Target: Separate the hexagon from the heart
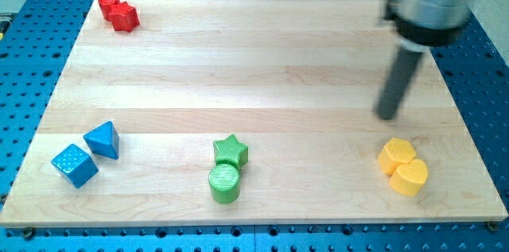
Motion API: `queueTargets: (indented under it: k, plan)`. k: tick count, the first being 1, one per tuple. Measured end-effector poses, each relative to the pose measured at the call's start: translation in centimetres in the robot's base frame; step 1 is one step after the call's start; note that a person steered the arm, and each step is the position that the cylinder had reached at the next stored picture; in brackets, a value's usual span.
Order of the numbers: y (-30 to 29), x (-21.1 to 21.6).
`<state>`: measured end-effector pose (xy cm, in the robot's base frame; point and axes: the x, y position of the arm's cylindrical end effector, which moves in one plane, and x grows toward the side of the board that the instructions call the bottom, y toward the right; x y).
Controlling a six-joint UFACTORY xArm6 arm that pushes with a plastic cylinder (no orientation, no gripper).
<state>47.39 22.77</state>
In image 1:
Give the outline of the black pusher rod tool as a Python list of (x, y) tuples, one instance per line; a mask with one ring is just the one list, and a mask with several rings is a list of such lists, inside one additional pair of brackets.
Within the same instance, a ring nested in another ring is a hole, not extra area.
[(375, 106), (375, 113), (382, 120), (396, 117), (422, 56), (423, 52), (415, 52), (402, 46), (398, 48)]

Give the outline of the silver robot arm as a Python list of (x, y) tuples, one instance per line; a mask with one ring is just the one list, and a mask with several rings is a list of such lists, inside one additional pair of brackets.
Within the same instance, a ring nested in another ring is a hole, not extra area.
[(394, 23), (398, 50), (375, 105), (383, 120), (396, 117), (424, 53), (452, 44), (468, 24), (471, 0), (386, 0), (383, 19)]

